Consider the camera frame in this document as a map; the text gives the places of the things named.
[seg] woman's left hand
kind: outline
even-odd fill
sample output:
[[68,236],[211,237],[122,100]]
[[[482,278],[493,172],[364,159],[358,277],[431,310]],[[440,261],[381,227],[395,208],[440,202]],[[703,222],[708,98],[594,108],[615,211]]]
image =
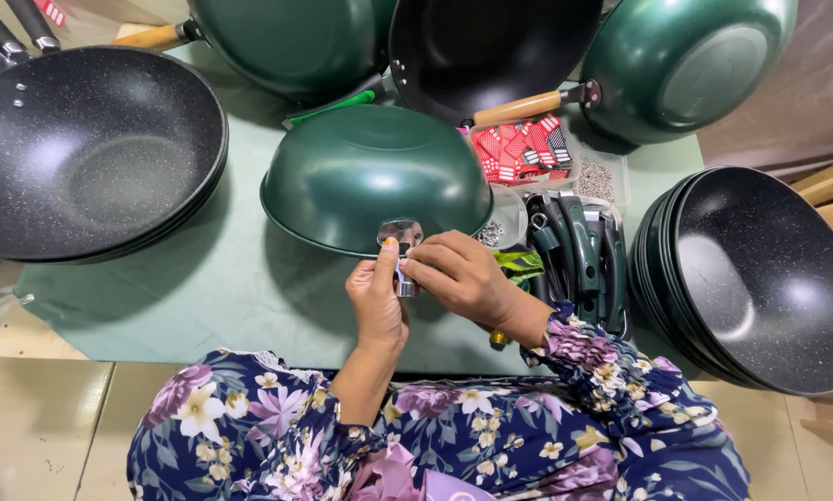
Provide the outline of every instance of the woman's left hand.
[[357,263],[345,281],[357,318],[358,347],[400,351],[407,342],[407,307],[392,287],[398,256],[398,241],[388,238],[377,259]]

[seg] black speckled wok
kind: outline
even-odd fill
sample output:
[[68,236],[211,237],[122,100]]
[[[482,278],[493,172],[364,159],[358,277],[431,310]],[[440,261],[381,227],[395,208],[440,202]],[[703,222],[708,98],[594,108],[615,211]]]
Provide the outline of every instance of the black speckled wok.
[[226,159],[209,83],[152,51],[60,51],[32,0],[8,3],[45,55],[0,73],[0,257],[115,256],[190,217]]

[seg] tiled floor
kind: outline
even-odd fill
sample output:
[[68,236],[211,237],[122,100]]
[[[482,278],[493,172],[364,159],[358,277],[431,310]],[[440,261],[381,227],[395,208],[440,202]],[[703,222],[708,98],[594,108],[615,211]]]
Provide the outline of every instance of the tiled floor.
[[[0,359],[0,501],[130,501],[129,437],[177,366]],[[697,381],[741,450],[757,501],[833,501],[833,434],[801,398]]]

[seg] floral dress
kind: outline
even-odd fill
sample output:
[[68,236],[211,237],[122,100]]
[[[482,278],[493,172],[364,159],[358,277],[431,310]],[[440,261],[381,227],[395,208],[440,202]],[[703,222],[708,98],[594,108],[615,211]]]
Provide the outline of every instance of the floral dress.
[[413,489],[443,473],[513,501],[752,498],[717,409],[676,367],[557,307],[549,347],[522,358],[558,377],[392,383],[372,428],[340,423],[331,372],[213,351],[143,416],[129,486],[164,501],[379,500],[358,470],[403,451]]

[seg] woman's right hand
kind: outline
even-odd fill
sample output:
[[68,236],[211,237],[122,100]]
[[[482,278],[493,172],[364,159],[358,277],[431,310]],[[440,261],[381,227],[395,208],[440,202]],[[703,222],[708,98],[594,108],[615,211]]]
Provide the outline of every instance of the woman's right hand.
[[553,309],[510,282],[493,252],[469,235],[435,234],[407,250],[400,267],[450,311],[525,347],[541,345]]

